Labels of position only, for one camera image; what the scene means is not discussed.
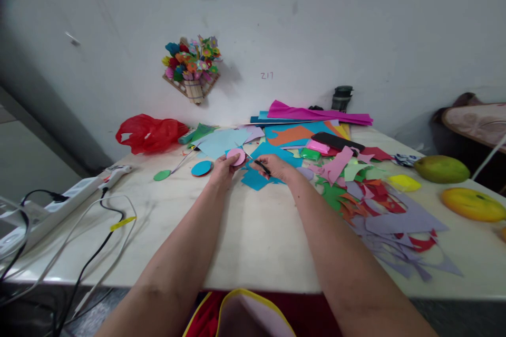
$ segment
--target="glue gun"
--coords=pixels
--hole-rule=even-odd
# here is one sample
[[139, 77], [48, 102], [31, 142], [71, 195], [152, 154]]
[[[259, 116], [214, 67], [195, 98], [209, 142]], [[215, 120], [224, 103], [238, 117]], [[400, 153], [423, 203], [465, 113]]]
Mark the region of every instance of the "glue gun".
[[105, 179], [103, 184], [99, 185], [99, 190], [104, 188], [110, 190], [123, 175], [132, 171], [132, 166], [112, 166], [107, 170], [111, 172], [111, 175]]

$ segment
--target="person's left hand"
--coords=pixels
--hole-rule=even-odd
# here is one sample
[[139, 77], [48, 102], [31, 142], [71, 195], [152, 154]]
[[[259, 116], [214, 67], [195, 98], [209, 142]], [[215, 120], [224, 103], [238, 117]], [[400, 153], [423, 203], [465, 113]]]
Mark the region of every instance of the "person's left hand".
[[215, 161], [215, 168], [212, 170], [211, 178], [209, 183], [223, 186], [224, 189], [230, 188], [232, 184], [232, 177], [237, 170], [244, 167], [248, 160], [244, 160], [239, 166], [232, 166], [232, 164], [239, 158], [239, 154], [236, 154], [227, 159], [225, 155], [222, 155]]

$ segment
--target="forearm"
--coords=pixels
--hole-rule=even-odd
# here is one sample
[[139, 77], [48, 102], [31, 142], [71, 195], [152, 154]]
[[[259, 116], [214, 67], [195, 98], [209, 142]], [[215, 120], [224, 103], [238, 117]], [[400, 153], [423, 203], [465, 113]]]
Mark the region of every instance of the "forearm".
[[225, 195], [205, 187], [98, 335], [181, 334], [216, 248]]
[[299, 210], [318, 280], [346, 335], [407, 332], [415, 323], [426, 335], [431, 328], [413, 308], [360, 239], [302, 176], [288, 182]]

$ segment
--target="white table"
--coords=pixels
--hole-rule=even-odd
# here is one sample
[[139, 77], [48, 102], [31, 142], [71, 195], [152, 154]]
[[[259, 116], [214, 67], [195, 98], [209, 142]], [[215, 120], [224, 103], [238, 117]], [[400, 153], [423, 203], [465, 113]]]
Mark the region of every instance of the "white table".
[[[419, 155], [370, 127], [353, 126], [352, 139], [366, 146], [378, 146], [388, 153]], [[253, 145], [245, 145], [245, 149], [252, 152], [256, 146], [254, 142]], [[161, 182], [153, 180], [157, 172], [173, 169], [181, 161], [181, 150], [178, 148], [153, 156], [130, 154], [118, 162], [132, 165], [135, 169], [121, 179], [112, 194], [128, 195], [139, 219], [132, 233], [133, 239], [103, 285], [132, 286], [207, 183], [207, 177], [195, 178], [190, 174], [191, 168], [202, 160], [196, 154], [189, 157], [174, 176]], [[402, 291], [413, 298], [506, 300], [506, 243], [498, 236], [498, 231], [506, 225], [475, 222], [458, 216], [441, 203], [439, 195], [446, 188], [463, 186], [484, 192], [502, 204], [506, 204], [505, 198], [474, 181], [456, 185], [435, 184], [423, 180], [414, 170], [392, 162], [376, 165], [392, 175], [405, 173], [422, 183], [422, 188], [409, 193], [409, 196], [450, 228], [439, 234], [439, 241], [465, 275], [459, 277], [429, 269], [434, 278], [424, 283], [417, 275], [405, 279], [382, 263]], [[239, 172], [234, 178], [235, 184], [223, 215], [218, 249], [205, 288], [227, 290], [245, 287], [264, 291], [320, 292], [304, 230], [288, 187], [269, 184], [257, 192], [243, 185], [241, 177], [242, 173]], [[11, 280], [35, 281], [75, 220], [99, 195], [96, 192], [38, 247], [25, 254], [13, 268], [22, 270]], [[110, 204], [129, 209], [126, 200], [113, 199]], [[82, 266], [100, 246], [110, 225], [116, 223], [117, 218], [114, 212], [105, 211], [99, 206], [92, 209], [74, 232], [74, 237], [45, 278], [45, 283], [74, 283]], [[129, 227], [127, 225], [113, 234], [102, 253], [90, 265], [84, 284], [95, 284], [107, 270]], [[441, 255], [438, 249], [424, 254], [435, 262]]]

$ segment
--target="yellow sponge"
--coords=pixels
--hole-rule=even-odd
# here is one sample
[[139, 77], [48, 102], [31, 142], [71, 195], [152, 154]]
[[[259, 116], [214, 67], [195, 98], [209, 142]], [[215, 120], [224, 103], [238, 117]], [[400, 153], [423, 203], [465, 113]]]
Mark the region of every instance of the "yellow sponge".
[[388, 181], [392, 187], [404, 192], [416, 191], [422, 187], [422, 185], [412, 177], [402, 174], [391, 176], [388, 178]]

